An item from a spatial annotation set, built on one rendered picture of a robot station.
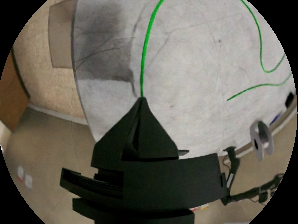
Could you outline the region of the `green cable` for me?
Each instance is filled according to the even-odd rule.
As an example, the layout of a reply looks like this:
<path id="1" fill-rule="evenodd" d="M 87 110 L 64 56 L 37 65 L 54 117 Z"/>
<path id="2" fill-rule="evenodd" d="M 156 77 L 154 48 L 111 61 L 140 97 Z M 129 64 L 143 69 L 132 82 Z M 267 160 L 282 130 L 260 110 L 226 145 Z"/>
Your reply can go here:
<path id="1" fill-rule="evenodd" d="M 150 22 L 149 22 L 149 25 L 148 25 L 148 29 L 147 29 L 147 32 L 146 32 L 146 37 L 145 37 L 145 41 L 144 41 L 144 46 L 143 46 L 143 52 L 142 52 L 142 60 L 141 60 L 141 70 L 140 70 L 140 95 L 141 95 L 141 99 L 143 99 L 143 75 L 144 75 L 144 64 L 145 64 L 145 56 L 146 56 L 146 50 L 147 50 L 147 45 L 148 45 L 148 40 L 149 40 L 149 36 L 150 36 L 150 32 L 151 32 L 151 28 L 152 28 L 152 25 L 153 25 L 153 21 L 154 21 L 154 18 L 156 16 L 156 13 L 159 9 L 159 7 L 161 6 L 161 4 L 163 3 L 164 0 L 160 0 L 158 2 L 158 4 L 156 5 L 153 13 L 152 13 L 152 16 L 150 18 Z M 251 9 L 248 7 L 248 5 L 243 1 L 241 0 L 245 5 L 246 7 L 249 9 L 249 11 L 251 12 L 252 15 L 253 12 L 251 11 Z M 256 24 L 257 24 L 257 27 L 258 27 L 258 30 L 260 31 L 260 28 L 259 28 L 259 25 L 258 25 L 258 22 L 257 20 L 255 20 Z M 261 32 L 259 32 L 259 35 L 260 35 L 260 61 L 262 61 L 262 37 L 261 37 Z M 279 66 L 280 64 L 278 64 L 276 66 L 276 68 Z M 275 68 L 275 69 L 276 69 Z M 272 71 L 269 71 L 269 73 L 273 72 L 275 69 L 273 69 Z M 238 93 L 236 96 L 242 94 L 246 92 L 246 90 Z"/>

